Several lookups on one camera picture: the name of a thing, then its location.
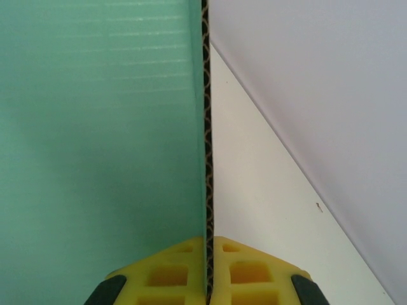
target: square hole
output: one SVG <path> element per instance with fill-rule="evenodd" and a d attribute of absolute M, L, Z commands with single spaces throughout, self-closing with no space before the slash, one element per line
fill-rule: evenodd
<path fill-rule="evenodd" d="M 225 243 L 223 245 L 223 252 L 239 252 L 239 248 Z"/>
<path fill-rule="evenodd" d="M 279 305 L 277 292 L 237 292 L 231 297 L 231 305 Z"/>
<path fill-rule="evenodd" d="M 140 297 L 137 305 L 184 305 L 184 297 Z"/>
<path fill-rule="evenodd" d="M 162 265 L 151 272 L 147 286 L 186 286 L 187 281 L 187 265 Z"/>
<path fill-rule="evenodd" d="M 266 264 L 262 262 L 236 262 L 230 266 L 232 284 L 264 283 L 273 281 Z"/>

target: yellow foam block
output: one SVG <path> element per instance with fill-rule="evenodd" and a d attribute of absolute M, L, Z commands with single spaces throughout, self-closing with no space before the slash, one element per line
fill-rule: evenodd
<path fill-rule="evenodd" d="M 204 305 L 203 239 L 193 238 L 116 270 L 127 278 L 114 305 Z M 292 275 L 310 275 L 228 238 L 214 239 L 211 305 L 300 305 Z"/>
<path fill-rule="evenodd" d="M 192 238 L 112 272 L 127 278 L 114 305 L 204 305 L 202 247 Z"/>
<path fill-rule="evenodd" d="M 259 250 L 216 237 L 211 305 L 300 305 L 292 275 L 310 275 Z"/>

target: gray wall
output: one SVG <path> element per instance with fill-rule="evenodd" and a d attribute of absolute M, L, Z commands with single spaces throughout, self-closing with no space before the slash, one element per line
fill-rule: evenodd
<path fill-rule="evenodd" d="M 407 4 L 331 2 L 212 0 L 212 40 L 404 304 Z"/>

